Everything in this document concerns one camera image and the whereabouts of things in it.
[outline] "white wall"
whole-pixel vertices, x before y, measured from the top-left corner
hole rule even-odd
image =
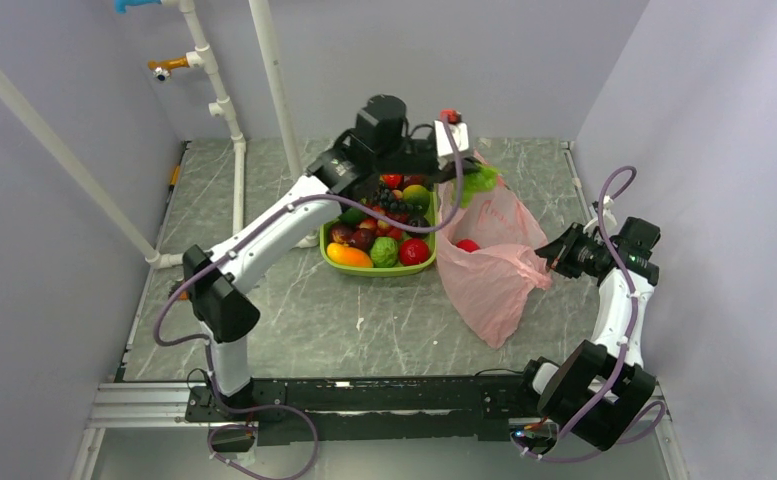
[[[279,136],[246,0],[197,0],[249,137]],[[339,135],[377,93],[396,94],[413,122],[460,109],[485,136],[574,138],[647,0],[272,0],[300,136]],[[146,62],[193,48],[176,9],[119,15]],[[202,72],[155,85],[184,139],[227,137],[208,116]]]
[[[777,479],[777,1],[652,0],[577,149],[662,228],[645,362],[692,477]]]
[[[152,240],[179,142],[109,8],[0,0],[0,68]],[[67,478],[146,272],[0,102],[0,480]]]

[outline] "green basket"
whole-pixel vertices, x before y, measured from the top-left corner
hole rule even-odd
[[[424,217],[429,220],[430,225],[435,225],[435,212],[437,211],[437,208],[438,196],[435,194],[435,192],[432,192],[432,200],[429,202],[429,210],[426,212],[426,215],[424,215]],[[323,255],[323,259],[326,260],[326,263],[335,267],[341,273],[345,273],[347,275],[358,275],[360,277],[402,277],[403,275],[414,275],[415,273],[422,272],[426,267],[432,265],[432,263],[435,262],[435,234],[430,233],[426,236],[426,238],[423,239],[423,241],[426,242],[426,245],[429,246],[430,255],[429,258],[420,265],[390,268],[362,268],[339,265],[330,260],[326,255],[326,247],[332,243],[327,238],[329,236],[329,228],[332,227],[332,225],[335,225],[337,222],[338,220],[335,219],[323,225],[323,228],[320,229],[320,253]],[[408,235],[404,234],[403,239],[405,240],[406,238],[408,238]]]

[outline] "gray marble table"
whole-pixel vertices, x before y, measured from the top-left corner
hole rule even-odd
[[[302,142],[304,161],[329,144],[330,139]],[[503,171],[549,238],[584,220],[557,140],[481,138],[477,147]],[[292,180],[281,141],[252,140],[247,148],[249,222]],[[229,237],[233,160],[228,141],[190,144],[163,252],[193,244],[210,247]],[[205,366],[199,342],[161,348],[151,337],[155,314],[180,277],[180,269],[153,274],[130,345],[126,380],[183,379],[192,368]],[[502,348],[492,349],[456,313],[434,268],[409,277],[349,277],[327,265],[317,248],[288,252],[250,299],[262,312],[249,336],[250,364],[258,377],[473,374],[494,367],[521,369],[539,355],[561,361],[591,334],[598,303],[588,278],[555,278],[548,291],[530,293],[517,332]],[[197,331],[186,302],[170,312],[162,330],[166,338]]]

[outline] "blue valve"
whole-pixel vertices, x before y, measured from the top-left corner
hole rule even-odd
[[[138,7],[148,3],[161,5],[161,0],[114,0],[114,9],[117,13],[126,13],[126,7]]]

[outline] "pink plastic bag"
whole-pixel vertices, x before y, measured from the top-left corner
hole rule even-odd
[[[453,185],[438,189],[439,221],[452,208]],[[468,253],[454,244],[471,239]],[[490,192],[474,195],[467,209],[435,234],[436,265],[444,290],[465,323],[490,347],[500,348],[518,328],[526,297],[552,279],[535,249],[547,237],[535,217],[502,179]]]

